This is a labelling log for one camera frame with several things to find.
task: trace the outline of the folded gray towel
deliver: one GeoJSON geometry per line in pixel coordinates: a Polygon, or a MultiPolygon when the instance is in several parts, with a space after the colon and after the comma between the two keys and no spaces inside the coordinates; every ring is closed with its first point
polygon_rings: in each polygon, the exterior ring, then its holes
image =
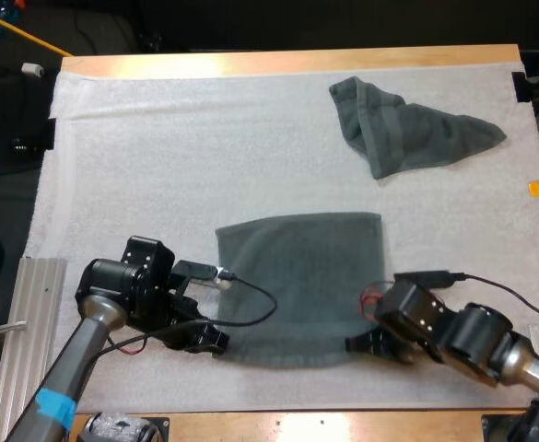
{"type": "MultiPolygon", "coordinates": [[[[219,263],[270,291],[277,312],[267,321],[227,330],[217,356],[272,367],[327,366],[356,355],[345,337],[373,327],[358,301],[384,275],[381,217],[376,214],[279,216],[217,230],[219,263]]],[[[234,283],[220,298],[221,320],[249,320],[270,308],[249,287],[234,283]]]]}
{"type": "Polygon", "coordinates": [[[494,124],[406,104],[356,76],[330,87],[343,137],[367,156],[375,179],[445,166],[494,147],[507,136],[494,124]]]}

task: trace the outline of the metal arm tube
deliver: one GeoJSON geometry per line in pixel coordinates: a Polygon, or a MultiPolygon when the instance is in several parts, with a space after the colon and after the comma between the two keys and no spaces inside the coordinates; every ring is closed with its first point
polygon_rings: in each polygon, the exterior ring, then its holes
{"type": "Polygon", "coordinates": [[[93,368],[93,355],[103,348],[110,332],[122,328],[126,320],[125,311],[105,297],[88,297],[81,307],[85,318],[58,355],[6,441],[56,442],[64,438],[67,430],[62,422],[39,413],[40,391],[48,389],[78,402],[93,368]]]}
{"type": "Polygon", "coordinates": [[[522,384],[539,393],[539,355],[529,339],[521,336],[513,345],[502,367],[500,382],[522,384]]]}

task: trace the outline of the gray towel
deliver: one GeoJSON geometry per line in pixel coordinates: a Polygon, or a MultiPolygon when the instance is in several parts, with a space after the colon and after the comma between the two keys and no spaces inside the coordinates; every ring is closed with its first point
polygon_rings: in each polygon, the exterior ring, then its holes
{"type": "MultiPolygon", "coordinates": [[[[363,289],[383,278],[381,217],[315,214],[266,218],[217,230],[220,265],[270,291],[277,312],[253,327],[227,330],[217,356],[271,367],[328,366],[350,360],[345,337],[373,327],[358,311],[363,289]]],[[[249,320],[271,307],[234,283],[220,298],[222,320],[249,320]]]]}
{"type": "Polygon", "coordinates": [[[345,140],[367,156],[371,175],[446,166],[507,136],[494,124],[406,104],[356,76],[330,87],[345,140]]]}

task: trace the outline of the wooden table edge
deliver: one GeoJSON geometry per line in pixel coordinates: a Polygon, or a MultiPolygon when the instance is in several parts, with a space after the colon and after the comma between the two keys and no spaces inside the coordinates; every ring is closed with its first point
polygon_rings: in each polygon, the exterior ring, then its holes
{"type": "MultiPolygon", "coordinates": [[[[144,413],[166,417],[170,442],[483,442],[483,414],[520,410],[144,413]]],[[[70,441],[89,414],[75,419],[70,441]]]]}
{"type": "Polygon", "coordinates": [[[515,44],[65,57],[62,70],[117,79],[215,78],[520,62],[515,44]]]}

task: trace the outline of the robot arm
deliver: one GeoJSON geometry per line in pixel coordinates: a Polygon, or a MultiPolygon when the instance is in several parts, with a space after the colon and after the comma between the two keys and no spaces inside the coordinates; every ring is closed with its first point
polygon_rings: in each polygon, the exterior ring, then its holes
{"type": "MultiPolygon", "coordinates": [[[[396,278],[378,299],[374,316],[405,343],[420,345],[435,361],[490,386],[522,384],[539,393],[539,355],[498,311],[468,304],[453,311],[427,289],[396,278]]],[[[539,441],[539,400],[513,429],[510,441],[539,441]]]]}
{"type": "Polygon", "coordinates": [[[9,433],[8,442],[64,438],[96,355],[110,333],[124,325],[153,332],[190,321],[192,325],[181,332],[157,335],[158,339],[173,350],[224,352],[229,337],[211,324],[193,321],[206,318],[197,310],[197,302],[183,295],[190,281],[218,282],[220,269],[183,261],[173,267],[174,259],[160,241],[131,237],[120,262],[94,260],[85,269],[76,291],[82,320],[9,433]]]}

